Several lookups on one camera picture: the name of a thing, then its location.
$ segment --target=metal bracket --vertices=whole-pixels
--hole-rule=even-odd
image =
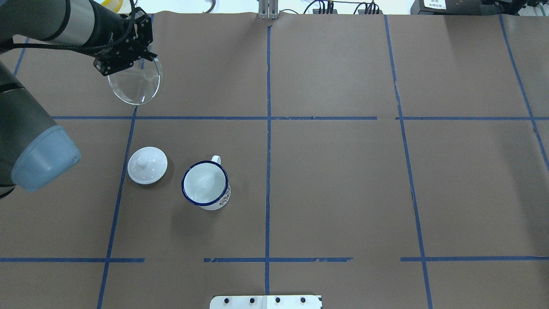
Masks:
[[[322,309],[319,295],[215,296],[210,309]]]
[[[277,19],[278,13],[278,0],[259,0],[259,19]]]

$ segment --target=white mug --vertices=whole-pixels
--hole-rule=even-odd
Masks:
[[[204,210],[223,207],[231,197],[231,186],[221,158],[213,156],[210,161],[192,165],[181,180],[181,191],[189,202]]]

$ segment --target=black cable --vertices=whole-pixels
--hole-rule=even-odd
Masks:
[[[211,12],[211,11],[212,11],[212,10],[214,9],[214,7],[215,7],[215,0],[211,0],[211,6],[210,6],[210,9],[209,9],[209,10],[207,10],[207,11],[205,11],[205,13],[209,13],[209,12]]]
[[[351,4],[359,4],[359,3],[362,3],[362,2],[350,2],[350,1],[332,1],[332,2],[335,2],[335,3],[351,3]]]
[[[79,51],[100,51],[100,50],[103,50],[103,49],[106,49],[106,48],[116,46],[116,45],[120,44],[123,40],[128,38],[128,36],[130,35],[130,32],[132,31],[132,29],[134,29],[135,17],[136,17],[136,6],[135,6],[135,3],[133,2],[133,0],[130,0],[130,6],[132,8],[131,19],[130,19],[130,23],[128,24],[128,28],[126,29],[126,32],[124,32],[124,34],[121,37],[119,37],[117,40],[115,40],[113,42],[110,42],[108,44],[100,45],[100,46],[93,46],[93,47],[82,47],[82,46],[49,45],[49,44],[37,44],[37,43],[17,43],[17,44],[7,45],[7,47],[10,48],[10,49],[13,49],[13,48],[43,48],[43,49],[57,49],[57,50],[66,50],[66,51],[79,52]]]
[[[356,6],[356,9],[355,9],[355,11],[353,12],[353,15],[356,14],[356,12],[358,12],[358,8],[359,8],[361,5],[363,5],[363,4],[366,6],[366,8],[368,8],[368,3],[366,3],[366,2],[361,2],[361,3],[359,3],[359,4]]]
[[[323,0],[314,0],[313,2],[309,3],[309,5],[307,5],[307,7],[305,8],[305,11],[303,11],[303,14],[307,13],[307,10],[311,7],[311,5],[313,5],[313,3],[315,2],[320,2],[322,3],[322,9],[324,10],[325,9],[325,6],[324,6],[324,1]]]
[[[371,14],[372,14],[372,10],[373,10],[373,8],[374,8],[374,5],[375,5],[375,3],[372,1],[372,2],[368,5],[368,9],[364,12],[364,14],[371,15]]]
[[[283,12],[283,11],[290,11],[290,12],[294,12],[295,14],[299,15],[298,12],[296,12],[296,11],[294,11],[294,10],[292,10],[292,9],[283,9],[283,10],[281,10],[280,12]]]

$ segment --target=metal stand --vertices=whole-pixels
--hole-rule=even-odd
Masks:
[[[278,0],[259,0],[259,19],[277,19]]]

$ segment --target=cable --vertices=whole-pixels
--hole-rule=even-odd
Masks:
[[[366,6],[366,10],[364,11],[364,14],[368,15],[375,15],[379,14],[379,5],[377,5],[375,2],[369,3],[369,5]]]
[[[280,12],[283,12],[283,11],[290,11],[290,12],[294,12],[295,14],[299,15],[298,12],[292,10],[292,9],[284,9],[284,10],[281,10]]]
[[[209,9],[209,10],[207,10],[207,11],[205,11],[205,13],[209,13],[209,12],[211,12],[211,11],[212,11],[212,10],[214,9],[214,7],[215,7],[215,0],[211,0],[211,6],[210,6],[210,9]]]
[[[363,4],[366,6],[366,8],[368,8],[368,3],[366,3],[366,2],[361,2],[361,3],[359,3],[359,4],[356,6],[356,9],[355,9],[355,11],[353,12],[353,15],[356,14],[356,12],[358,12],[358,8],[359,8],[361,5],[363,5]]]
[[[326,7],[324,6],[324,1],[323,0],[314,0],[313,2],[309,3],[309,5],[307,5],[307,7],[305,8],[305,11],[303,11],[303,14],[307,13],[307,10],[311,7],[311,5],[313,5],[313,3],[315,2],[320,2],[322,3],[322,10],[325,10]]]
[[[359,3],[362,3],[362,2],[349,2],[349,1],[332,1],[332,2],[336,2],[336,3],[351,3],[351,4],[359,4]]]
[[[130,32],[132,29],[134,29],[135,26],[135,17],[136,17],[136,6],[133,0],[130,0],[130,6],[132,8],[131,12],[131,19],[130,23],[128,24],[128,28],[126,29],[126,32],[119,37],[117,40],[110,42],[105,45],[100,46],[93,46],[93,47],[82,47],[82,46],[66,46],[66,45],[49,45],[49,44],[37,44],[37,43],[18,43],[18,44],[10,44],[7,45],[8,48],[43,48],[43,49],[57,49],[57,50],[67,50],[67,51],[100,51],[106,48],[110,48],[113,46],[116,46],[120,44],[123,40],[128,38],[130,35]]]

